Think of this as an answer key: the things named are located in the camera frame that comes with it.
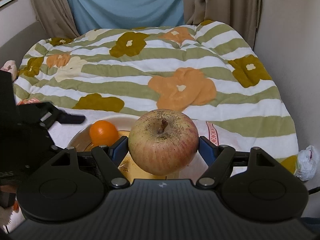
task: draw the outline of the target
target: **apple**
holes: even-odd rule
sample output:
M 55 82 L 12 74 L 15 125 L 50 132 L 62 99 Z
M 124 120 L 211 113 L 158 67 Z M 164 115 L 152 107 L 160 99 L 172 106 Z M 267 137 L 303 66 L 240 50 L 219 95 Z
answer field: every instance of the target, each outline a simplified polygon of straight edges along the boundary
M 199 134 L 185 114 L 156 109 L 141 116 L 128 140 L 133 161 L 144 171 L 163 176 L 186 167 L 196 155 Z

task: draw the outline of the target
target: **beige curtain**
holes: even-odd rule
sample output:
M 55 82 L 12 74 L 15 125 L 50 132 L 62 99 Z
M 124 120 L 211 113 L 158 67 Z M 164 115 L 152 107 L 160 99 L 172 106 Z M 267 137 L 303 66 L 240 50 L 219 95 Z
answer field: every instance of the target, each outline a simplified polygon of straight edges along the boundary
M 233 27 L 253 48 L 259 22 L 260 0 L 183 0 L 187 24 L 204 20 L 224 22 Z
M 31 0 L 31 3 L 37 20 L 50 37 L 79 37 L 67 0 Z

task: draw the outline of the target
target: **logo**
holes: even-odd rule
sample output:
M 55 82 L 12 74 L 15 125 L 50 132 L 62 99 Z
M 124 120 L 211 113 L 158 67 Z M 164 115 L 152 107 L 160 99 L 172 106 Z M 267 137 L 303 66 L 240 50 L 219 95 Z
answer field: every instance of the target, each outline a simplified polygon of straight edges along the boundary
M 13 176 L 13 175 L 14 175 L 13 171 L 0 172 L 0 178 L 2 178 L 2 177 L 9 177 L 9 176 Z
M 159 187 L 164 188 L 166 187 L 168 184 L 166 184 L 165 182 L 161 182 L 158 184 Z

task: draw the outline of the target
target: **bed sheet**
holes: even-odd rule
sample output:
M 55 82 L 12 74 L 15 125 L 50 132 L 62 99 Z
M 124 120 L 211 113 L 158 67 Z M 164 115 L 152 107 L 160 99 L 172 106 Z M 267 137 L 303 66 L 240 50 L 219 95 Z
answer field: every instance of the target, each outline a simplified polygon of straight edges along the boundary
M 263 64 L 230 26 L 97 29 L 41 40 L 14 83 L 17 103 L 141 116 L 157 108 L 205 121 L 210 140 L 238 151 L 259 146 L 290 172 L 295 126 Z

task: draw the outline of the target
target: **white wall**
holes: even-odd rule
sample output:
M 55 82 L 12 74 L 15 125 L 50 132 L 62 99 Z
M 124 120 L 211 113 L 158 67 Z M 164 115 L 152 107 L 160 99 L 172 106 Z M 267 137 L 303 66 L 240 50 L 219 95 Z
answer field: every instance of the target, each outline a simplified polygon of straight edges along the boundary
M 0 46 L 35 21 L 30 0 L 16 0 L 0 8 Z
M 320 0 L 263 0 L 254 51 L 295 122 L 300 149 L 320 150 Z

